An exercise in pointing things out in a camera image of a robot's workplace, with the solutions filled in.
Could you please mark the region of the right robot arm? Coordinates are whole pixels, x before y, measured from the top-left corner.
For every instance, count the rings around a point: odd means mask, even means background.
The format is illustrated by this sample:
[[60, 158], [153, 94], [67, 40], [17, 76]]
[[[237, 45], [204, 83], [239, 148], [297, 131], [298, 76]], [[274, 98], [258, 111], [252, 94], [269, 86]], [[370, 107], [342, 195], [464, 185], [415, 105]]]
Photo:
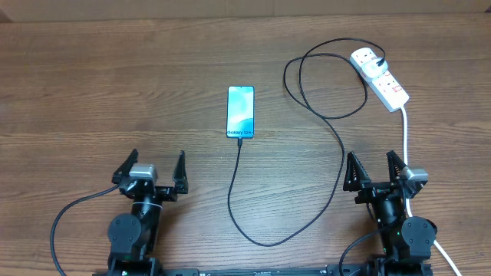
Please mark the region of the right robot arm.
[[357, 204], [371, 210], [377, 230], [350, 244], [338, 262], [338, 272], [346, 272], [344, 259], [348, 252], [379, 235], [384, 253], [372, 255], [356, 275], [424, 276], [432, 275], [431, 266], [425, 261], [431, 257], [431, 248], [436, 241], [437, 227], [425, 218], [409, 216], [408, 199], [412, 199], [428, 182], [425, 169], [411, 169], [394, 151], [387, 153], [389, 180], [373, 182], [355, 153], [347, 155], [347, 169], [343, 190], [356, 192]]

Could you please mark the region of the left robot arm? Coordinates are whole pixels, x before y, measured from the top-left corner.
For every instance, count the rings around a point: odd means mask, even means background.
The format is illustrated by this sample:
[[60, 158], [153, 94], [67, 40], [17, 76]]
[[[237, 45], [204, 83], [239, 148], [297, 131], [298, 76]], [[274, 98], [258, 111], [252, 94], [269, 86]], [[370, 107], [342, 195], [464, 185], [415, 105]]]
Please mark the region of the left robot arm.
[[173, 171], [172, 186], [158, 186], [155, 165], [138, 162], [133, 149], [112, 176], [120, 193], [133, 201], [131, 211], [117, 215], [109, 224], [110, 254], [105, 275], [162, 275], [163, 267], [150, 256], [156, 244], [164, 202], [175, 202], [187, 194], [185, 152], [181, 151]]

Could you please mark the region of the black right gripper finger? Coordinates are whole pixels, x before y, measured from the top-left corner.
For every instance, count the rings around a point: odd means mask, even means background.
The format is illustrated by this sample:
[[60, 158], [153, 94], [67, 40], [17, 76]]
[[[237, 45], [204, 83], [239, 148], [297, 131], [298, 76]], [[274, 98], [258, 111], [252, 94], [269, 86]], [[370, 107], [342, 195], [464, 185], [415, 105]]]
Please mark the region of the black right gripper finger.
[[407, 167], [407, 165], [393, 150], [387, 152], [387, 165], [391, 182], [407, 179], [407, 177], [404, 175], [404, 169]]
[[347, 169], [345, 172], [343, 190], [349, 192], [360, 191], [370, 183], [371, 178], [362, 166], [361, 161], [354, 152], [349, 152], [347, 154]]

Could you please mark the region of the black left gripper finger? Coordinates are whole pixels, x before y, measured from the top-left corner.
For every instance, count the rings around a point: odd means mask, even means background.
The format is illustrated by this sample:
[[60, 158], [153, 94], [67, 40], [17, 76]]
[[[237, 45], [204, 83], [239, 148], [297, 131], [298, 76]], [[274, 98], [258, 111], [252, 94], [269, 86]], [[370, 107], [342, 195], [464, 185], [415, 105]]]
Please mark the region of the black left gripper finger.
[[173, 181], [177, 194], [188, 193], [189, 183], [186, 174], [186, 154], [183, 150], [180, 151], [180, 156], [173, 172]]
[[123, 179], [130, 176], [130, 170], [135, 163], [138, 162], [138, 151], [133, 149], [127, 159], [119, 166], [114, 172], [111, 182], [113, 184], [120, 184]]

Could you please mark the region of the Samsung Galaxy smartphone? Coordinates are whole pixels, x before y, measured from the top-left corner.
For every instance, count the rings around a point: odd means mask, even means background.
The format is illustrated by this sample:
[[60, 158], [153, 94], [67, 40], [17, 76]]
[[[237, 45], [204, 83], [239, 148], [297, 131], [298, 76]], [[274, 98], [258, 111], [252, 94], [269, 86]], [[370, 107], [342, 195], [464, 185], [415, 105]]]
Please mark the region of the Samsung Galaxy smartphone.
[[255, 126], [255, 88], [253, 86], [230, 86], [227, 97], [226, 136], [251, 139]]

